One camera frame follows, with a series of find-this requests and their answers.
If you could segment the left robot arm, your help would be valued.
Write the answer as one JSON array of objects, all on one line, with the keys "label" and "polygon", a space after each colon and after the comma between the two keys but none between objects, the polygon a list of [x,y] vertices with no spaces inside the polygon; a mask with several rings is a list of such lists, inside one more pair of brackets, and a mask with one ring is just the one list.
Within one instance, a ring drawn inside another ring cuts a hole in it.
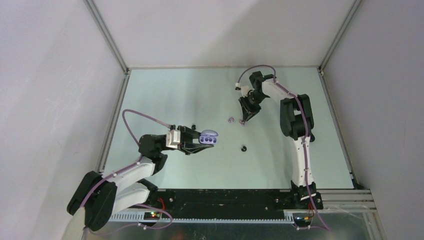
[{"label": "left robot arm", "polygon": [[67,205],[67,213],[81,216],[82,227],[98,231],[124,209],[138,204],[153,208],[158,194],[142,181],[162,170],[168,159],[164,152],[196,154],[214,147],[218,136],[214,130],[199,132],[181,125],[171,126],[166,134],[142,135],[138,140],[140,156],[135,162],[107,175],[95,171],[85,174]]}]

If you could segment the purple charging case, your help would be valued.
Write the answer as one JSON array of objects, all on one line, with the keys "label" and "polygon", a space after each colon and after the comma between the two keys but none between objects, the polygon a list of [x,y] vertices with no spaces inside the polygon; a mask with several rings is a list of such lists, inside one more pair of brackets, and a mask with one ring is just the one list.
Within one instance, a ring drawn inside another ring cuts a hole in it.
[{"label": "purple charging case", "polygon": [[215,145],[218,141],[219,134],[214,130],[204,130],[200,133],[198,141],[204,145]]}]

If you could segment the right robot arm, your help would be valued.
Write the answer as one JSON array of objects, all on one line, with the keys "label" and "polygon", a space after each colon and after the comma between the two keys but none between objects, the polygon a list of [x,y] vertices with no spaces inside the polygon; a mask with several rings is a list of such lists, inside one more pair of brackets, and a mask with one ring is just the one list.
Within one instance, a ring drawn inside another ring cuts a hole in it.
[{"label": "right robot arm", "polygon": [[314,117],[307,94],[296,94],[283,87],[274,74],[260,71],[249,76],[250,86],[239,81],[235,90],[241,93],[244,125],[261,110],[263,100],[270,98],[279,104],[279,125],[282,134],[291,139],[292,177],[290,181],[291,204],[297,209],[317,210],[319,193],[311,170],[310,143],[314,141]]}]

